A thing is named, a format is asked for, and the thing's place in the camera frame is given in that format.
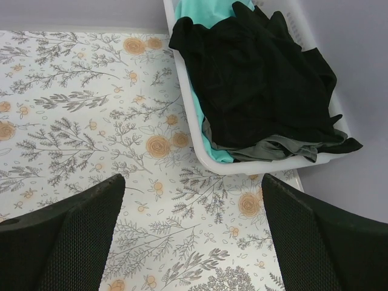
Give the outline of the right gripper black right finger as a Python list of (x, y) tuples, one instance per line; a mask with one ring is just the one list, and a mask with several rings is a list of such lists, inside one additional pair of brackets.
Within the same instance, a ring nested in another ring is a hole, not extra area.
[(263, 201), (286, 290), (387, 290), (387, 224), (266, 173)]

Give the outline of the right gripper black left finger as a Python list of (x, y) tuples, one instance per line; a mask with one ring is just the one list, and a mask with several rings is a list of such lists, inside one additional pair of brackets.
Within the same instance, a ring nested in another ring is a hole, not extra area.
[(1, 290), (98, 290), (125, 192), (114, 175), (1, 223)]

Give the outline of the black t-shirt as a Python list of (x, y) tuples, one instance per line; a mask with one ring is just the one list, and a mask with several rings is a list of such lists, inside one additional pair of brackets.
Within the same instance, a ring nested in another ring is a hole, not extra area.
[(334, 125), (337, 78), (319, 50), (303, 50), (281, 12), (245, 1), (183, 1), (169, 46), (186, 64), (217, 149), (240, 161), (345, 154), (362, 145)]

